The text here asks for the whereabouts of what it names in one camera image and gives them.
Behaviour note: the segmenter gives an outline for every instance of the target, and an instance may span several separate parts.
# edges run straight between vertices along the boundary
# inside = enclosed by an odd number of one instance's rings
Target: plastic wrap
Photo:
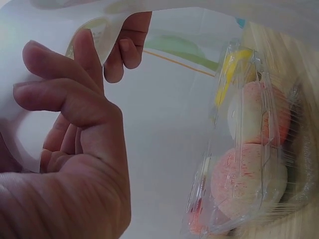
[[[263,52],[238,40],[221,57],[214,129],[183,220],[187,239],[272,223],[309,203],[318,188],[303,91],[298,81],[283,91],[287,76],[270,68]]]

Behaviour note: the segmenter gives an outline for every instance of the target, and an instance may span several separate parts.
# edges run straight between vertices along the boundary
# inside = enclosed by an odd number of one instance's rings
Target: wooden surface
[[[318,160],[319,52],[255,24],[246,27],[243,44],[265,52],[270,70],[284,76],[279,87],[286,94],[294,85],[301,85],[304,116],[309,125],[307,135],[311,137],[307,150],[312,151],[312,160]],[[315,193],[306,206],[285,218],[266,226],[250,225],[238,233],[240,239],[319,239],[319,196]]]

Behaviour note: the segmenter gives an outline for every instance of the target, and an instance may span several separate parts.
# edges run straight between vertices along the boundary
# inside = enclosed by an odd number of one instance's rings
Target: printed graphic
[[[184,60],[216,71],[218,63],[208,60],[202,50],[193,42],[173,35],[162,35],[145,43],[145,48],[162,51]]]
[[[243,29],[245,27],[245,24],[246,24],[246,20],[244,19],[240,19],[240,18],[236,18],[236,22],[238,23],[239,27],[241,29]]]
[[[115,3],[108,5],[105,9],[106,14],[118,14],[123,12],[140,12],[141,3],[136,3],[136,0],[118,0]]]
[[[109,22],[105,18],[98,18],[98,19],[95,19],[95,20],[92,20],[92,21],[86,23],[85,25],[80,27],[78,29],[78,31],[80,31],[81,29],[91,29],[92,35],[93,35],[93,38],[94,38],[95,47],[98,50],[98,53],[101,53],[101,51],[99,51],[100,48],[101,48],[100,47],[100,44],[101,44],[100,40],[101,40],[101,37],[103,36],[103,34],[106,32],[105,30],[106,30],[108,24],[109,24]],[[73,38],[72,38],[72,40],[71,40],[71,42],[70,42],[70,44],[69,44],[69,46],[67,48],[65,56],[69,57],[71,59],[74,59]]]
[[[248,60],[252,56],[252,53],[253,51],[247,49],[247,50],[236,51],[226,56],[223,69],[222,69],[222,74],[225,75],[226,81],[224,84],[220,85],[215,98],[215,104],[218,108],[224,102],[226,93],[228,91],[229,85],[232,82],[233,75],[236,70],[236,66],[238,62],[243,59]]]
[[[92,3],[95,1],[101,0],[56,0],[61,6],[68,7],[68,6],[76,6],[80,4]]]

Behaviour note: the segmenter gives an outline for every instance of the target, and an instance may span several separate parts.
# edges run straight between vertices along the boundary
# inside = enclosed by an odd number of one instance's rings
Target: pink peach
[[[269,141],[269,115],[263,114],[262,110],[262,90],[265,88],[263,82],[247,83],[242,92],[242,106],[238,107],[239,98],[235,95],[228,110],[228,126],[233,139],[241,137],[242,143],[262,143]],[[290,127],[291,114],[289,103],[285,95],[275,86],[272,86],[275,99],[275,110],[272,113],[277,116],[280,144],[286,138]],[[278,140],[274,138],[272,145],[276,145]]]
[[[230,219],[247,213],[271,208],[279,202],[287,185],[287,168],[278,162],[272,149],[262,178],[260,144],[245,144],[242,149],[231,149],[215,164],[211,178],[211,193],[216,206]],[[266,192],[262,192],[262,179]]]

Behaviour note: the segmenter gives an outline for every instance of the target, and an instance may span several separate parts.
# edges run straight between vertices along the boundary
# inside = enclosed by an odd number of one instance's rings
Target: plastic bag
[[[74,34],[87,24],[101,27],[96,48],[103,62],[112,49],[123,22],[131,14],[194,6],[261,23],[290,34],[315,48],[319,46],[318,1],[12,0],[0,10],[0,72],[2,79],[6,79],[0,82],[0,130],[17,161],[29,170],[39,171],[42,147],[21,145],[21,137],[32,134],[32,129],[25,133],[23,119],[27,112],[15,103],[12,95],[13,84],[40,80],[26,70],[21,58],[22,49],[30,39],[72,57]]]

